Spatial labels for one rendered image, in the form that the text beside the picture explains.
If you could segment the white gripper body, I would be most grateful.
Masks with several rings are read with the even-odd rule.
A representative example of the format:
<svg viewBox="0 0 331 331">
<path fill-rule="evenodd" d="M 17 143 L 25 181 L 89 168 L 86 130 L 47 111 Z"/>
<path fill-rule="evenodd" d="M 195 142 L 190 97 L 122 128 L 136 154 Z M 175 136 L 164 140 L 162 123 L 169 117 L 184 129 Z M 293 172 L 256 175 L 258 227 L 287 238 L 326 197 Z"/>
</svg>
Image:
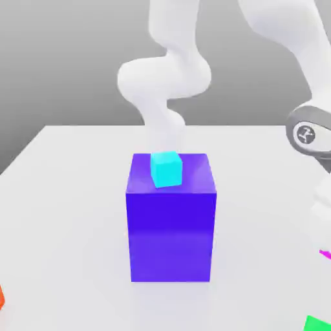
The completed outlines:
<svg viewBox="0 0 331 331">
<path fill-rule="evenodd" d="M 310 234 L 318 248 L 331 248 L 331 208 L 321 202 L 312 206 Z"/>
</svg>

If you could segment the small cyan cube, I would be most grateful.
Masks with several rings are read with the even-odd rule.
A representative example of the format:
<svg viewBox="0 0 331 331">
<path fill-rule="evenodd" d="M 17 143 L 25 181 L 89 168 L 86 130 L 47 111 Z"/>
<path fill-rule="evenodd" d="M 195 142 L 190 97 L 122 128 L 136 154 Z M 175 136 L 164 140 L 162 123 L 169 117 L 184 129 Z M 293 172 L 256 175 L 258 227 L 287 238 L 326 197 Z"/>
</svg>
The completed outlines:
<svg viewBox="0 0 331 331">
<path fill-rule="evenodd" d="M 180 186 L 183 163 L 175 151 L 151 154 L 151 177 L 156 188 Z"/>
</svg>

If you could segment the small green cube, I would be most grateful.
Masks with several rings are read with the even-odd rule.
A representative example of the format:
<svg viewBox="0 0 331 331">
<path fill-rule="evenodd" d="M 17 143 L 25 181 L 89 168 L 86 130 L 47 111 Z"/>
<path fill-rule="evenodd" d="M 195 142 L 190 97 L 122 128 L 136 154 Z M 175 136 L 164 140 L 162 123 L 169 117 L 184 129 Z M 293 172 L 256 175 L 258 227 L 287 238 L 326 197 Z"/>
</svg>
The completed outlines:
<svg viewBox="0 0 331 331">
<path fill-rule="evenodd" d="M 331 331 L 331 324 L 308 315 L 303 331 Z"/>
</svg>

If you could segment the large blue box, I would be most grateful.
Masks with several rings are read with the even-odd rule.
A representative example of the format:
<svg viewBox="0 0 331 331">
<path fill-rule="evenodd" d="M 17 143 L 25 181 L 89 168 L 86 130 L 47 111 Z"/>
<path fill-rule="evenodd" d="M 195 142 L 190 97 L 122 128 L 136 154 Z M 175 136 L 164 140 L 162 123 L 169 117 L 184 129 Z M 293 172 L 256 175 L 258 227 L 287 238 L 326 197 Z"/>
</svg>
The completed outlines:
<svg viewBox="0 0 331 331">
<path fill-rule="evenodd" d="M 180 186 L 157 188 L 135 154 L 125 192 L 133 282 L 208 282 L 217 190 L 208 156 L 181 154 Z"/>
</svg>

